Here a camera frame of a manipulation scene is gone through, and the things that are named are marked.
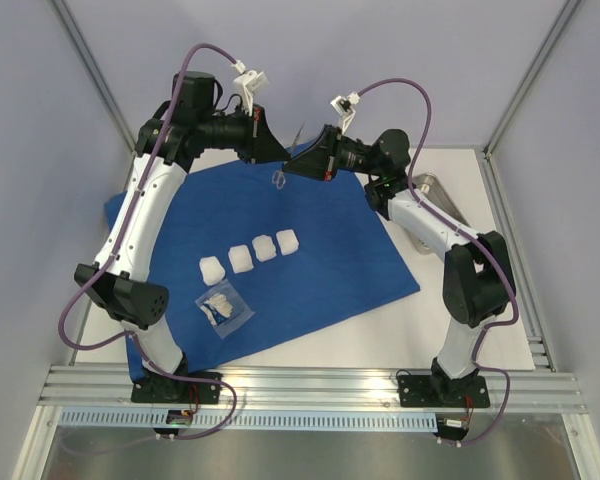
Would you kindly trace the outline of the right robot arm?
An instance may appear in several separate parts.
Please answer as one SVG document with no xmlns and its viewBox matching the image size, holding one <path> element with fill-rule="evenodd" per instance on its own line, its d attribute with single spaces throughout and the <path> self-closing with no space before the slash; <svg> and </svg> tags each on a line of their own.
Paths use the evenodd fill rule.
<svg viewBox="0 0 600 480">
<path fill-rule="evenodd" d="M 327 125 L 282 170 L 318 181 L 331 181 L 341 170 L 366 175 L 370 208 L 417 236 L 442 261 L 442 298 L 451 320 L 432 362 L 429 384 L 436 401 L 452 405 L 476 380 L 481 340 L 490 319 L 514 300 L 515 283 L 499 233 L 470 229 L 416 191 L 407 174 L 409 148 L 409 138 L 400 129 L 389 129 L 366 145 Z"/>
</svg>

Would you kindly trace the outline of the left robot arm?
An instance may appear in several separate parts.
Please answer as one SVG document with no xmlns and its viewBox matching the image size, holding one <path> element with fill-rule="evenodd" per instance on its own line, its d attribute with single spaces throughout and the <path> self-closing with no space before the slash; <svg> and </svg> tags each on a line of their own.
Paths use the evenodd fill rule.
<svg viewBox="0 0 600 480">
<path fill-rule="evenodd" d="M 217 108 L 222 89 L 214 76 L 175 75 L 171 99 L 139 130 L 130 185 L 108 240 L 92 264 L 74 273 L 82 292 L 135 341 L 154 388 L 169 401 L 187 394 L 190 378 L 166 320 L 168 290 L 148 280 L 154 246 L 176 192 L 206 150 L 232 150 L 248 164 L 289 159 L 254 101 L 267 82 L 256 70 L 239 75 L 240 102 L 226 114 Z"/>
</svg>

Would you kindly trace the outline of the straight scissors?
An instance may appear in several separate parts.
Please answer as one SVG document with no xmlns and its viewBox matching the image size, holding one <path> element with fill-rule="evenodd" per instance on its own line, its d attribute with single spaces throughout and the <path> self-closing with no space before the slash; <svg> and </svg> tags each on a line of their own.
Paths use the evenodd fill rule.
<svg viewBox="0 0 600 480">
<path fill-rule="evenodd" d="M 297 149 L 297 147 L 300 143 L 302 133 L 304 130 L 304 126 L 305 126 L 305 123 L 302 123 L 300 125 L 300 127 L 294 137 L 294 140 L 288 149 L 288 152 L 290 155 L 293 155 L 295 153 L 295 150 Z M 271 181 L 277 190 L 283 189 L 286 184 L 286 177 L 284 175 L 284 172 L 281 169 L 276 170 L 272 175 Z"/>
</svg>

